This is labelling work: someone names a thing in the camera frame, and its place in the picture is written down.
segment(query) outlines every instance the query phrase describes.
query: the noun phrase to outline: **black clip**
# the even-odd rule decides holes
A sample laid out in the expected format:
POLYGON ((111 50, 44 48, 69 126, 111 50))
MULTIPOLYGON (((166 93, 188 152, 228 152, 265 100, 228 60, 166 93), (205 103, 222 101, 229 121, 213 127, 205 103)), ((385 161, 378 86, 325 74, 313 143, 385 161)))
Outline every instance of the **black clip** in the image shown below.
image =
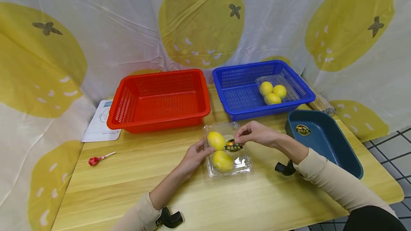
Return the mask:
POLYGON ((280 172, 283 175, 292 175, 295 172, 295 168, 293 166, 293 162, 289 160, 287 166, 282 163, 277 163, 275 166, 275 171, 280 172))
POLYGON ((160 217, 156 220, 155 225, 159 226, 160 224, 165 225, 168 228, 176 228, 183 222, 181 213, 178 211, 173 215, 170 215, 170 211, 167 207, 164 207, 161 211, 160 217))

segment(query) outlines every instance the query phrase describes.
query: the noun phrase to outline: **label sticker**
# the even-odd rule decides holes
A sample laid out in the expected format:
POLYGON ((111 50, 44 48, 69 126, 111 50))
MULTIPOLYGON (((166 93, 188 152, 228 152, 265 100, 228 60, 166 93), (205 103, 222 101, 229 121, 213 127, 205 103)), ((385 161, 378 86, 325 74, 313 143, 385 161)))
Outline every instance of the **label sticker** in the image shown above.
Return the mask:
POLYGON ((301 124, 296 126, 295 131, 302 136, 308 136, 311 133, 311 130, 307 126, 301 124))
POLYGON ((243 149, 243 145, 240 143, 236 143, 234 141, 234 139, 230 139, 229 141, 227 141, 227 143, 225 143, 224 146, 224 150, 228 151, 228 152, 237 152, 240 149, 243 149))

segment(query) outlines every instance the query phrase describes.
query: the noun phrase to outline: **instruction card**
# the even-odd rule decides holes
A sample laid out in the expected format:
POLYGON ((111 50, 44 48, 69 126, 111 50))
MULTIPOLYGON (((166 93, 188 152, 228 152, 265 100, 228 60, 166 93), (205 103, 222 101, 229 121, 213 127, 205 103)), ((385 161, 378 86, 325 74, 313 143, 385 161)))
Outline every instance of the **instruction card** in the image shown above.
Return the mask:
POLYGON ((121 129, 109 129, 107 126, 108 112, 113 100, 103 100, 97 107, 90 124, 84 133, 82 142, 99 142, 117 140, 121 129))

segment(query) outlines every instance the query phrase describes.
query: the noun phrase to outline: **yellow lemon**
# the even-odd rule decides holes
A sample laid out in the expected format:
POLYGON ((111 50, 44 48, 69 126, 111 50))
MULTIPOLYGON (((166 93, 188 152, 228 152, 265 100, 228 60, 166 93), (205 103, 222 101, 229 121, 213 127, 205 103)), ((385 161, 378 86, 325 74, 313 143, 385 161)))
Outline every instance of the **yellow lemon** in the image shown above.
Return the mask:
POLYGON ((210 133, 208 133, 207 141, 208 141, 208 145, 211 147, 214 147, 216 151, 224 150, 225 139, 222 136, 222 134, 215 132, 215 131, 211 131, 210 133))
POLYGON ((305 33, 320 70, 340 71, 367 52, 394 16, 394 0, 325 0, 305 33))
POLYGON ((163 0, 159 28, 168 56, 184 66, 213 68, 237 50, 243 0, 163 0))
POLYGON ((334 100, 330 104, 335 107, 341 121, 362 142, 385 136, 390 131, 388 125, 373 110, 359 102, 334 100))
POLYGON ((273 92, 273 85, 270 82, 265 81, 265 82, 261 83, 260 93, 263 96, 267 95, 268 93, 272 93, 272 92, 273 92))
POLYGON ((1 101, 37 117, 60 117, 83 94, 87 62, 58 20, 26 6, 0 3, 1 101))
POLYGON ((278 95, 274 94, 274 93, 268 93, 264 97, 264 102, 267 105, 281 104, 281 98, 278 95))
POLYGON ((288 64, 288 66, 291 66, 290 59, 285 57, 285 56, 281 56, 281 55, 269 56, 267 58, 264 58, 260 62, 271 61, 271 60, 280 60, 280 61, 283 61, 284 63, 288 64))
POLYGON ((234 161, 224 151, 216 151, 213 153, 213 166, 219 171, 231 171, 234 168, 234 161))
POLYGON ((283 85, 276 85, 273 88, 273 93, 279 96, 281 99, 284 99, 287 96, 287 90, 283 85))
POLYGON ((28 220, 33 230, 51 230, 81 148, 79 140, 64 142, 34 166, 28 198, 28 220))

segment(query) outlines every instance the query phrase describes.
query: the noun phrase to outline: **lollipop stick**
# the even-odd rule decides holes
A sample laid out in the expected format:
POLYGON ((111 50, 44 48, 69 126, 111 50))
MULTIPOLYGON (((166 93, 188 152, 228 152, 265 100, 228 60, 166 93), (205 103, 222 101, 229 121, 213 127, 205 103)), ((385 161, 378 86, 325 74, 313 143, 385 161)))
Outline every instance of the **lollipop stick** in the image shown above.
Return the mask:
POLYGON ((100 159, 103 160, 104 158, 107 158, 108 156, 113 155, 113 154, 115 154, 115 153, 116 153, 116 151, 114 151, 114 152, 112 152, 112 153, 109 153, 108 155, 101 156, 100 159))

